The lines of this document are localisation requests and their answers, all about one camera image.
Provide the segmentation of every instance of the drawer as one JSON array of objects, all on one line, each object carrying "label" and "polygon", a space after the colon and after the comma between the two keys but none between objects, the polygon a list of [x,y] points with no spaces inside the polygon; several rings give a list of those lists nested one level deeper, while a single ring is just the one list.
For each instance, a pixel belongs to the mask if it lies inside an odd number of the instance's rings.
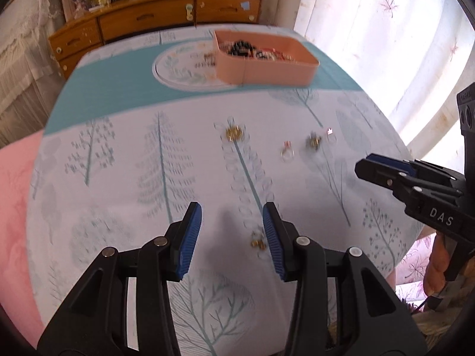
[{"label": "drawer", "polygon": [[82,51],[79,51],[78,53],[75,53],[74,55],[69,56],[59,61],[59,66],[61,68],[61,72],[63,73],[63,76],[65,77],[65,79],[69,78],[70,74],[74,71],[74,68],[76,68],[77,64],[86,53],[92,51],[93,49],[99,48],[101,46],[102,46],[101,43],[93,45],[92,47],[83,49]]},{"label": "drawer", "polygon": [[193,23],[193,11],[187,16],[186,5],[193,0],[160,0],[111,12],[99,18],[104,40],[133,32]]},{"label": "drawer", "polygon": [[257,23],[261,0],[196,0],[197,23]]},{"label": "drawer", "polygon": [[58,36],[53,34],[49,38],[49,43],[58,61],[100,42],[101,37],[96,19],[86,21]]}]

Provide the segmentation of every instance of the sheer curtain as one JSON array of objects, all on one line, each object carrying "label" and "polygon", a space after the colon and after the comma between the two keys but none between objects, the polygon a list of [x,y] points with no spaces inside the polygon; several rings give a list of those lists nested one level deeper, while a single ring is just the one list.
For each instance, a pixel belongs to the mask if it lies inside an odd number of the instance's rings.
[{"label": "sheer curtain", "polygon": [[414,158],[463,172],[455,95],[473,82],[475,32],[457,0],[300,0],[294,29],[356,80]]}]

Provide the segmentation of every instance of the wooden cabinet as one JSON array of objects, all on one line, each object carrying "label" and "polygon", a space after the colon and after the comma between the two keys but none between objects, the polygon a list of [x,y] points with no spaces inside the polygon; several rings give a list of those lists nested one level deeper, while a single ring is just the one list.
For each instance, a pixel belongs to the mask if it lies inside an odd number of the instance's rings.
[{"label": "wooden cabinet", "polygon": [[121,0],[71,20],[49,42],[67,79],[82,56],[137,32],[198,23],[257,23],[261,0]]},{"label": "wooden cabinet", "polygon": [[257,23],[261,0],[196,0],[197,23]]},{"label": "wooden cabinet", "polygon": [[72,27],[66,32],[59,33],[58,35],[53,34],[49,38],[49,43],[58,61],[92,45],[99,44],[101,43],[101,36],[97,20],[88,20]]},{"label": "wooden cabinet", "polygon": [[76,68],[77,64],[86,53],[91,52],[92,50],[99,48],[100,46],[102,46],[102,44],[100,43],[93,45],[92,47],[83,49],[75,53],[74,55],[61,60],[59,62],[59,66],[61,67],[61,72],[63,73],[65,79],[69,78],[70,74],[74,71],[74,68]]},{"label": "wooden cabinet", "polygon": [[193,23],[193,0],[160,0],[134,5],[99,18],[105,41],[153,28]]}]

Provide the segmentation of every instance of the human hand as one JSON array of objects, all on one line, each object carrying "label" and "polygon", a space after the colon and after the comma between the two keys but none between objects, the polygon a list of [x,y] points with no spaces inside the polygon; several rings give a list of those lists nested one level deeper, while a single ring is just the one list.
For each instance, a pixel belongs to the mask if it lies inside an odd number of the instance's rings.
[{"label": "human hand", "polygon": [[[450,257],[444,246],[444,235],[437,232],[429,257],[429,265],[424,275],[424,292],[427,296],[438,293],[444,288],[446,283],[444,272],[447,270],[449,262]],[[461,273],[468,279],[475,278],[475,258],[465,264]]]}]

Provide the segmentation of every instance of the tablecloth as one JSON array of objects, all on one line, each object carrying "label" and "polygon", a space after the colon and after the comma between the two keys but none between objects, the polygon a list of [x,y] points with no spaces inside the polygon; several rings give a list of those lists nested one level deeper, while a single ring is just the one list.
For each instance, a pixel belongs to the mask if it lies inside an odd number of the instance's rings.
[{"label": "tablecloth", "polygon": [[[419,235],[390,191],[360,181],[374,152],[410,155],[389,121],[331,59],[307,88],[231,86],[204,59],[216,26],[174,29],[93,51],[73,72],[45,129],[27,215],[30,278],[43,323],[105,246],[141,247],[180,220],[190,201],[203,221],[189,273],[169,284],[184,355],[269,355],[284,347],[295,285],[275,274],[262,206],[276,203],[324,247],[359,246],[387,276]],[[229,142],[238,125],[242,140]],[[307,146],[309,135],[320,148]],[[281,150],[291,141],[294,159]],[[335,316],[329,287],[329,320]],[[134,288],[129,344],[136,347]]]}]

